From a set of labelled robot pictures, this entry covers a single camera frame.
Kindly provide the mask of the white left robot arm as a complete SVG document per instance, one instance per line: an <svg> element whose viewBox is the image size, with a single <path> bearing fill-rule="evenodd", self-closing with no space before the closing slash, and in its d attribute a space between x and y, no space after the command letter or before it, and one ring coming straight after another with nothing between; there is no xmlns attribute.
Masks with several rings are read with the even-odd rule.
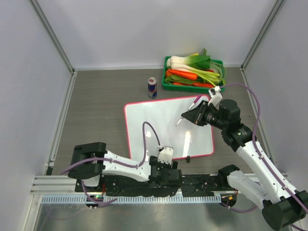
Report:
<svg viewBox="0 0 308 231"><path fill-rule="evenodd" d="M173 148L159 144L158 156L144 155L138 162L106 150L103 142L96 142L76 146L71 166L63 173L84 181L84 185L92 192L102 188L100 177L105 175L122 176L154 187L175 187L182 184L182 173L172 157Z"/></svg>

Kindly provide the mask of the purple capped marker pen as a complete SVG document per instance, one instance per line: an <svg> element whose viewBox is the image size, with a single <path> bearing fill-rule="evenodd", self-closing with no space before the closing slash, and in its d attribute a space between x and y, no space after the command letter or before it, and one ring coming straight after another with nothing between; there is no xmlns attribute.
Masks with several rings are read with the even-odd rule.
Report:
<svg viewBox="0 0 308 231"><path fill-rule="evenodd" d="M195 105L196 103L200 100L200 98L202 97L202 95L198 95L196 97L196 99L193 101L193 103L188 107L187 111L190 111ZM179 121L176 123L176 126L183 120L183 117L181 117L179 119Z"/></svg>

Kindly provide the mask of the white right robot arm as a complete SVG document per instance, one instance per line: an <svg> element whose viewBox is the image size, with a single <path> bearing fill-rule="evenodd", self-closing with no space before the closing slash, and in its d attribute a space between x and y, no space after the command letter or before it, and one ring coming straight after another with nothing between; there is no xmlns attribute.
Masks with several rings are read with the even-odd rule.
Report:
<svg viewBox="0 0 308 231"><path fill-rule="evenodd" d="M262 212L267 224L275 231L292 225L308 213L308 193L298 191L276 168L251 129L241 122L241 110L234 100L222 100L219 108L201 101L194 109L182 113L189 122L211 125L221 130L224 142L252 169L259 182L251 180L234 165L218 171L218 186L223 190L237 189Z"/></svg>

